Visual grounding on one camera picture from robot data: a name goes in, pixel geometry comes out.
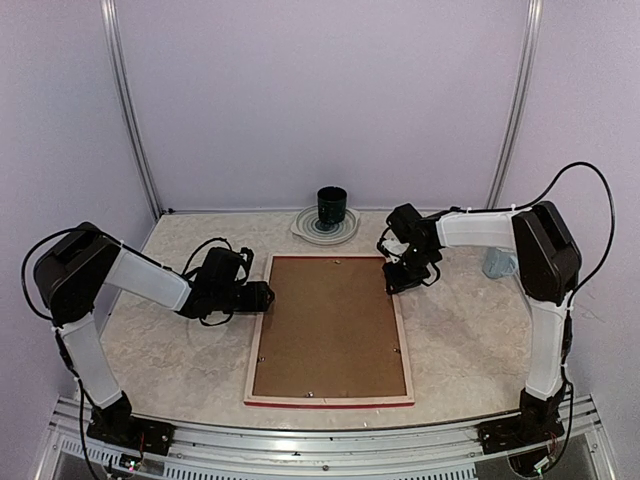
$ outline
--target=brown cardboard backing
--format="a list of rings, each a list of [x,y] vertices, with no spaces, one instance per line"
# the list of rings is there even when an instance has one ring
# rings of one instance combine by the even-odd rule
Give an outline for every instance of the brown cardboard backing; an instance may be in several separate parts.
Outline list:
[[[276,300],[262,321],[253,396],[407,395],[383,262],[377,257],[273,257],[269,283]]]

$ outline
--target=white wall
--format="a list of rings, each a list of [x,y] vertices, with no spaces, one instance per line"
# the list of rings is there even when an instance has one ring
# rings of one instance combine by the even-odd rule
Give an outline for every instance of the white wall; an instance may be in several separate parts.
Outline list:
[[[53,231],[90,220],[141,245],[152,219],[120,115],[98,1],[0,2],[0,468],[26,478],[72,382],[20,263]],[[104,318],[113,292],[103,295]]]
[[[174,209],[483,205],[527,0],[118,3],[160,196]]]
[[[622,478],[640,469],[640,7],[626,1],[545,2],[540,44],[502,203],[537,195],[564,164],[601,167],[616,199],[609,262],[577,297],[570,373],[593,392]],[[569,173],[550,195],[584,257],[604,249],[604,191],[588,171]]]

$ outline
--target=robotic arm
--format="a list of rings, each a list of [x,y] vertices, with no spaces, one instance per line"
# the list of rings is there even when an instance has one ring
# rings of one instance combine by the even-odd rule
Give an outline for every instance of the robotic arm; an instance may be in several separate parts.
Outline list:
[[[388,230],[378,250],[390,258],[383,271],[387,292],[418,285],[437,270],[441,249],[499,247],[516,252],[525,303],[532,322],[531,366],[520,395],[520,415],[487,422],[479,435],[485,453],[549,440],[564,434],[558,407],[564,398],[564,362],[571,348],[570,305],[582,260],[555,205],[540,202],[520,211],[464,212],[459,209],[423,218],[410,204],[387,218]]]
[[[131,403],[109,368],[93,308],[102,285],[158,303],[201,321],[214,311],[265,312],[275,295],[266,282],[247,282],[253,252],[211,248],[203,264],[184,275],[132,250],[90,223],[68,233],[36,262],[35,282],[51,312],[67,367],[92,404],[87,435],[107,443],[166,455],[173,426],[131,415]]]

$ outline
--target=black cup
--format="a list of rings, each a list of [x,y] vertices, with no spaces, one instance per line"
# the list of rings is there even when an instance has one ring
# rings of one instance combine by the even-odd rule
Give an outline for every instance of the black cup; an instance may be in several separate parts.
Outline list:
[[[318,190],[318,227],[330,230],[344,220],[347,213],[347,192],[340,187]]]

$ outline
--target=black cable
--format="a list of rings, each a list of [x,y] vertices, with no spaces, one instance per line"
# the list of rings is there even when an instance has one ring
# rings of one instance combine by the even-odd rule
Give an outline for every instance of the black cable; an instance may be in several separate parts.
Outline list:
[[[534,472],[534,474],[532,474],[532,475],[523,475],[523,474],[514,472],[514,473],[516,473],[516,475],[518,475],[518,476],[520,476],[522,478],[540,478],[540,475],[546,475],[551,470],[556,468],[556,466],[558,466],[558,464],[560,463],[560,460],[562,459],[562,457],[564,456],[565,452],[567,451],[567,447],[569,445],[569,438],[571,437],[571,430],[573,428],[573,405],[574,405],[574,398],[575,398],[575,392],[574,392],[575,388],[573,386],[573,383],[570,382],[566,378],[566,376],[564,375],[564,371],[563,371],[562,376],[564,377],[565,385],[571,387],[571,397],[569,399],[569,425],[567,425],[567,434],[565,436],[564,443],[562,444],[562,450],[560,450],[560,453],[554,459],[553,463],[547,469],[543,468],[542,471],[540,472],[540,474],[537,471]]]
[[[191,261],[193,260],[193,258],[198,254],[198,252],[200,250],[202,250],[204,247],[206,247],[207,245],[210,245],[213,242],[223,242],[224,244],[227,245],[227,247],[229,248],[229,250],[231,250],[233,252],[233,248],[231,248],[231,244],[227,241],[226,238],[222,238],[222,237],[215,237],[215,238],[210,238],[209,240],[202,242],[198,248],[196,248],[191,255],[189,256],[189,259],[187,260],[187,263],[185,264],[184,268],[182,269],[182,275],[184,275],[185,273],[187,273],[187,270],[189,269],[189,265],[191,265]]]
[[[580,290],[589,280],[591,280],[595,276],[596,273],[598,273],[600,271],[602,266],[607,261],[607,258],[609,258],[609,253],[610,253],[611,247],[613,245],[613,237],[615,236],[616,209],[615,209],[615,205],[614,205],[614,202],[613,202],[613,193],[611,193],[611,187],[609,186],[609,182],[607,181],[607,178],[604,176],[604,174],[600,171],[600,169],[598,167],[596,167],[595,165],[593,165],[592,163],[589,163],[589,162],[573,162],[573,163],[570,163],[570,164],[565,165],[564,167],[562,167],[560,169],[560,171],[556,174],[556,176],[553,177],[553,180],[551,180],[551,183],[549,183],[547,188],[545,188],[540,195],[538,195],[536,198],[534,198],[530,202],[525,203],[524,205],[519,205],[519,206],[516,206],[516,207],[513,207],[513,208],[495,208],[495,209],[484,209],[484,210],[469,210],[468,212],[466,212],[466,213],[511,212],[511,211],[514,211],[514,210],[524,210],[525,208],[530,208],[533,205],[535,205],[536,203],[538,203],[540,200],[542,200],[544,197],[547,196],[547,194],[556,185],[556,183],[558,182],[560,177],[562,177],[562,175],[564,175],[565,172],[567,172],[568,170],[571,170],[572,168],[576,168],[576,167],[586,167],[586,168],[592,170],[593,172],[595,172],[595,174],[598,176],[598,178],[600,178],[600,181],[602,182],[602,185],[604,186],[604,189],[605,189],[605,191],[607,193],[607,200],[609,201],[609,218],[610,218],[609,225],[610,226],[609,226],[609,237],[607,239],[607,245],[606,245],[606,247],[604,249],[602,257],[600,258],[600,261],[595,266],[595,268],[580,283],[578,283],[578,285],[573,290],[573,292],[571,292],[571,295],[569,296],[569,301],[567,302],[567,306],[569,306],[569,307],[573,304],[573,298],[575,297],[576,293],[578,293],[578,290]]]
[[[82,444],[82,453],[84,454],[84,461],[87,464],[87,468],[89,469],[89,472],[91,472],[91,476],[95,480],[100,480],[100,477],[96,475],[96,472],[93,470],[93,465],[91,465],[91,461],[89,460],[89,453],[87,452],[87,443],[84,438],[84,398],[85,396],[87,398],[90,398],[90,397],[85,393],[82,380],[80,380],[79,378],[77,380],[78,380],[78,387],[80,387],[80,443]]]
[[[146,260],[147,262],[151,262],[153,265],[156,265],[158,267],[162,267],[161,264],[159,264],[158,262],[156,262],[155,260],[147,257],[146,255],[138,252],[137,250],[131,248],[130,246],[126,245],[125,243],[121,242],[120,240],[118,240],[117,238],[113,237],[112,235],[109,235],[106,232],[103,232],[102,230],[99,229],[94,229],[94,228],[89,228],[89,227],[72,227],[72,228],[65,228],[64,230],[60,230],[56,233],[52,233],[51,235],[43,238],[42,240],[40,240],[39,242],[37,242],[33,247],[31,247],[29,249],[29,251],[27,252],[27,254],[24,256],[23,260],[22,260],[22,265],[20,267],[20,281],[22,284],[22,293],[24,295],[25,300],[27,301],[27,304],[29,305],[29,308],[31,309],[31,311],[33,313],[35,313],[38,317],[43,318],[45,320],[53,320],[49,315],[46,315],[42,312],[40,312],[36,306],[34,305],[33,301],[31,300],[31,296],[29,295],[29,290],[27,288],[27,280],[26,280],[26,272],[27,272],[27,263],[29,262],[29,259],[31,258],[31,256],[36,252],[36,250],[38,250],[40,247],[42,247],[45,243],[50,242],[51,240],[53,240],[54,238],[60,237],[62,235],[66,235],[68,233],[74,233],[74,232],[90,232],[90,233],[95,233],[96,235],[100,235],[103,236],[109,240],[111,240],[112,242],[120,245],[124,250],[133,253],[134,255]]]
[[[430,287],[432,286],[434,283],[436,283],[438,280],[440,280],[440,269],[438,268],[438,266],[435,263],[431,263],[430,264],[431,267],[433,267],[433,269],[436,271],[436,278],[431,282],[431,283],[427,283],[424,280],[421,280],[420,283],[422,285],[424,285],[425,287]]]
[[[218,323],[207,323],[202,318],[198,320],[200,320],[200,325],[202,325],[203,327],[217,327],[220,325],[224,325],[225,323],[229,323],[232,318],[233,318],[233,312],[231,312],[227,318],[225,318],[224,320]]]
[[[562,459],[564,452],[567,451],[567,446],[569,445],[569,438],[571,437],[571,428],[573,427],[573,401],[575,397],[575,387],[573,386],[573,383],[571,383],[569,380],[565,379],[565,382],[568,386],[571,387],[571,399],[569,401],[569,425],[567,426],[567,435],[566,435],[566,438],[564,439],[564,443],[562,444],[562,450],[560,450],[560,453],[553,461],[553,464],[542,472],[544,475],[549,473],[552,469],[554,469],[560,463],[560,460]]]
[[[387,233],[389,233],[389,230],[391,230],[391,227],[387,227],[384,229],[384,232],[382,232],[382,235],[380,235],[380,238],[378,239],[378,245],[382,245],[382,242],[384,242],[386,240],[385,235]],[[390,252],[389,250],[387,250],[386,248],[384,249],[387,252],[387,255],[391,256],[391,257],[395,257],[395,258],[402,258],[400,255],[398,255],[397,253],[393,253]]]

